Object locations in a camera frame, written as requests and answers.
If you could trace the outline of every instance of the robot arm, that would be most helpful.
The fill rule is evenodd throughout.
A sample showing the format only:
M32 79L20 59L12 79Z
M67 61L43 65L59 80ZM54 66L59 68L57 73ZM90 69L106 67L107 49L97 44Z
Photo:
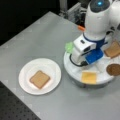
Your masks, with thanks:
M85 31L77 38L74 43L74 49L70 60L72 63L82 67L91 64L103 56L101 47L109 40L106 35L110 27L120 28L120 2L112 0L92 0L87 9L85 19ZM81 63L81 58L84 56L85 62Z

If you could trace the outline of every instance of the bread slice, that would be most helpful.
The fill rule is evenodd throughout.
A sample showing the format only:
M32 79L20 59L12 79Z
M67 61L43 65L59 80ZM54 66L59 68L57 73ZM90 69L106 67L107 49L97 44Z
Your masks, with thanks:
M43 73L42 71L38 71L34 76L31 77L30 82L33 83L37 88L41 89L44 85L50 80L50 77Z
M107 57L115 58L120 55L120 44L117 41L113 41L112 45L104 52Z

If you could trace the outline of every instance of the yellow cheese slice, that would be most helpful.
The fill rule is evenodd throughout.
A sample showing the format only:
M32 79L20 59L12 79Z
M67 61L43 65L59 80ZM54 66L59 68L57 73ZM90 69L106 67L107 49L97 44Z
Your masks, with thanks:
M82 72L82 83L96 84L97 74L95 72Z

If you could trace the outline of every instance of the gray table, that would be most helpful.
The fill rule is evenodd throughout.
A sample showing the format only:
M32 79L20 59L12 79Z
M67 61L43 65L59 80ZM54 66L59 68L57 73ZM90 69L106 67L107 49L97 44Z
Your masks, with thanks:
M75 24L49 12L0 47L0 80L42 120L119 120L119 78L101 89L83 89L64 69L65 43L80 34ZM41 57L59 64L62 79L54 91L34 96L21 89L18 75L27 62Z

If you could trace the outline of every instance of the white plate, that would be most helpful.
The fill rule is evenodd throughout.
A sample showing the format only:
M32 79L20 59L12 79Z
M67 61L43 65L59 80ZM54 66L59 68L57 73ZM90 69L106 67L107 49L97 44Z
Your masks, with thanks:
M96 74L97 74L96 85L105 84L105 83L108 83L109 81L113 80L114 76L110 76L106 72L106 69L104 69L103 72L100 72L95 64L91 64L91 65L86 66L86 67L77 67L71 63L69 56L70 56L70 54L65 52L65 54L64 54L64 67L65 67L66 71L68 72L68 74L72 78L77 80L77 82L82 83L81 76L82 76L83 71L96 72Z
M43 71L50 76L49 82L42 88L38 89L29 80L37 72ZM19 74L19 84L27 93L33 95L42 95L52 91L61 80L61 70L57 63L50 59L40 58L27 63Z

